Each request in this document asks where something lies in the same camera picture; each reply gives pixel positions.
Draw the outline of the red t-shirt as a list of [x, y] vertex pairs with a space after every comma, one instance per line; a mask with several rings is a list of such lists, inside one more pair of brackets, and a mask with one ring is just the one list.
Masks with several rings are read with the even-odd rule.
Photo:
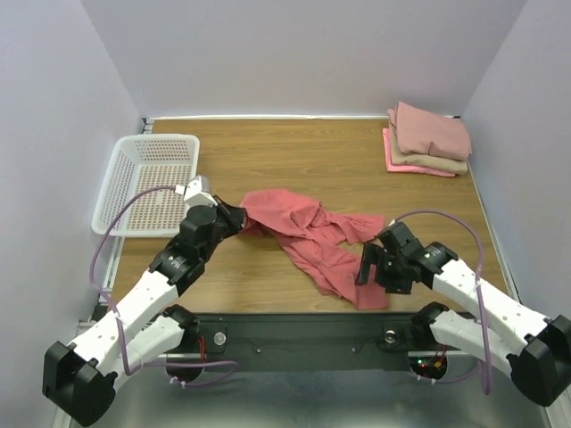
[[247, 235], [271, 235], [290, 260], [315, 282], [319, 291], [349, 301], [356, 309], [385, 309], [385, 290], [369, 276], [357, 285], [361, 257], [342, 243], [367, 243], [382, 230], [379, 215], [345, 215], [286, 189], [247, 193], [241, 202]]

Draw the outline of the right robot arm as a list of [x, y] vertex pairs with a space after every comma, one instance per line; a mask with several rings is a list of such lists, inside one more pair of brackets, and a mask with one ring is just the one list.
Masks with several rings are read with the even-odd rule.
[[363, 247], [356, 283], [368, 276], [386, 292], [409, 294], [415, 283], [448, 297], [469, 314], [462, 317], [438, 302], [414, 317], [410, 337], [421, 348], [435, 343], [479, 359], [504, 373], [534, 404], [549, 407], [570, 385], [570, 321], [525, 307], [482, 279], [456, 252], [423, 245], [401, 221]]

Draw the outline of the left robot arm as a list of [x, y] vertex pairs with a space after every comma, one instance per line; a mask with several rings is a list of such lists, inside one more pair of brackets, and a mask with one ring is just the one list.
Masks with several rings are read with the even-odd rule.
[[178, 233], [112, 310], [70, 343], [45, 353], [42, 392], [83, 427], [107, 412], [137, 369], [168, 350], [198, 343], [194, 316], [174, 301], [204, 273], [218, 245], [241, 232], [245, 209], [208, 195], [191, 207]]

